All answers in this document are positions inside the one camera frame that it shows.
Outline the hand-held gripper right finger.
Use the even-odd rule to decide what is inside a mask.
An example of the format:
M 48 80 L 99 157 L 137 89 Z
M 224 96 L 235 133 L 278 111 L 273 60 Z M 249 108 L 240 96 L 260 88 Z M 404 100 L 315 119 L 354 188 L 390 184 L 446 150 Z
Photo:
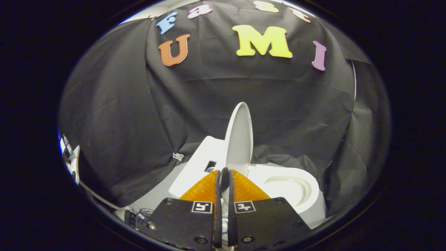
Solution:
M 236 170 L 229 171 L 228 244 L 236 250 L 280 250 L 312 230 L 283 197 L 267 196 Z

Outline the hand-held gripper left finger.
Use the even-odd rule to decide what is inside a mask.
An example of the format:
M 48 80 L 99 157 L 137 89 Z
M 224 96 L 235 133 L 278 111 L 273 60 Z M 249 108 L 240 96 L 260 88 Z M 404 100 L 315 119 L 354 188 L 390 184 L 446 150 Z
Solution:
M 202 195 L 165 198 L 150 216 L 138 217 L 138 231 L 178 250 L 213 250 L 222 246 L 222 206 L 219 179 L 214 170 L 194 188 Z

